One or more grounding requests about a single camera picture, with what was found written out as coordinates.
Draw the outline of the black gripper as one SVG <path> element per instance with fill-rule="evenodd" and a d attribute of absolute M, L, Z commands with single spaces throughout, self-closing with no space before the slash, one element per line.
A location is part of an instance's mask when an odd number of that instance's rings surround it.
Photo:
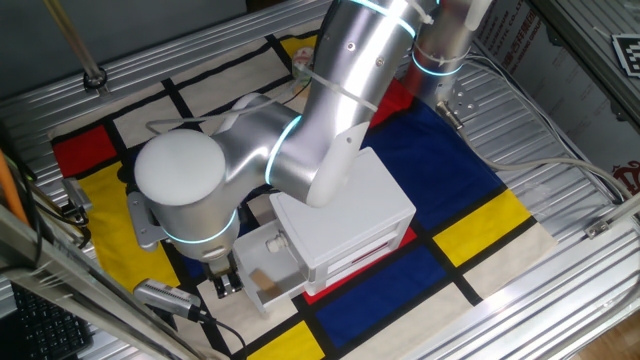
<path fill-rule="evenodd" d="M 202 266 L 206 278 L 212 281 L 219 299 L 223 299 L 228 295 L 225 282 L 221 278 L 223 275 L 227 275 L 230 293 L 236 293 L 243 289 L 243 283 L 238 276 L 236 262 L 232 257 L 221 257 L 212 262 L 202 263 Z"/>

